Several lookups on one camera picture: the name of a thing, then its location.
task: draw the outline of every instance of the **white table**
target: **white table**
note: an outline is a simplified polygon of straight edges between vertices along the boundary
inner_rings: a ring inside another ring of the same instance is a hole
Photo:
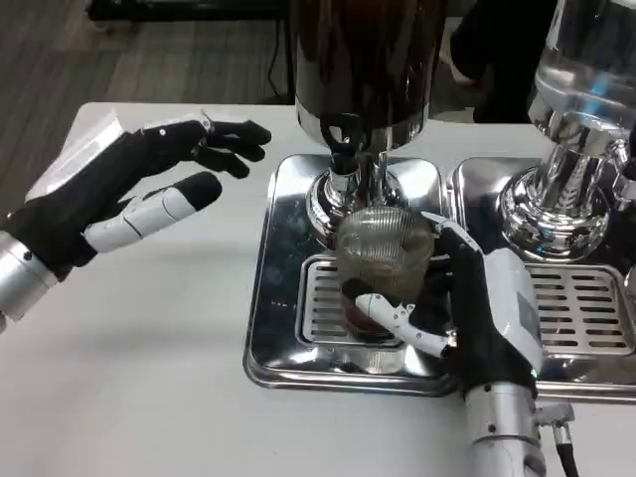
[[[112,104],[87,104],[77,137]],[[267,181],[320,152],[287,106],[118,104],[132,125],[204,107],[273,134],[266,159],[216,204],[143,243],[99,256],[0,339],[0,475],[303,477],[470,475],[459,397],[269,391],[241,366]],[[446,175],[478,155],[537,156],[532,126],[430,121],[399,154]],[[180,165],[151,190],[199,170]],[[633,475],[636,408],[577,405],[582,476]],[[544,432],[551,477],[562,476]]]

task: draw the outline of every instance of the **black robotic glove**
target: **black robotic glove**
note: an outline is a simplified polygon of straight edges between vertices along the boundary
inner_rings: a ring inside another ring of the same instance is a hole
[[[242,159],[263,159],[261,146],[270,140],[270,132],[252,121],[214,122],[203,112],[133,132],[111,114],[62,153],[1,229],[63,280],[98,252],[168,227],[211,204],[222,191],[213,174],[201,172],[120,202],[141,179],[181,161],[243,178],[249,169]]]
[[[527,273],[523,263],[508,249],[484,255],[456,223],[435,214],[422,215],[432,221],[438,233],[439,251],[449,256],[450,332],[443,335],[434,325],[426,325],[431,315],[426,282],[414,304],[380,295],[360,279],[344,283],[343,293],[366,316],[406,343],[446,360],[465,393],[476,386],[498,382],[518,384],[535,393],[531,363],[541,365],[542,346],[537,337],[539,318],[533,306],[532,286],[529,289],[524,286],[528,283],[514,283],[520,278],[524,281],[521,275]],[[437,276],[434,285],[448,289],[447,274]],[[511,316],[505,316],[508,310]]]

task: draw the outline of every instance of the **metal connector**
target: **metal connector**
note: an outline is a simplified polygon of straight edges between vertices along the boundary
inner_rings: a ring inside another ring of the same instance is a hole
[[[2,330],[4,317],[19,320],[57,282],[56,276],[28,248],[0,231]]]

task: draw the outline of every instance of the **white robotic finger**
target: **white robotic finger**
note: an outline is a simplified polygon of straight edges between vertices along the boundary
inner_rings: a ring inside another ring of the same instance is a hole
[[[384,296],[369,293],[356,298],[356,307],[396,337],[427,355],[441,358],[451,346],[449,337],[427,333],[408,322],[414,305],[393,307]]]

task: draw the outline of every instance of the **coffee machine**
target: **coffee machine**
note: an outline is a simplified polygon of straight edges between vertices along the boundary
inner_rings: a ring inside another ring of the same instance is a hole
[[[530,108],[554,152],[467,158],[442,181],[430,162],[387,152],[425,127],[445,2],[294,2],[298,122],[331,154],[289,157],[271,179],[243,361],[253,381],[454,390],[436,359],[344,325],[334,234],[352,212],[390,205],[449,217],[485,252],[510,247],[524,259],[546,354],[540,396],[636,401],[636,10],[631,0],[580,3],[557,6]]]

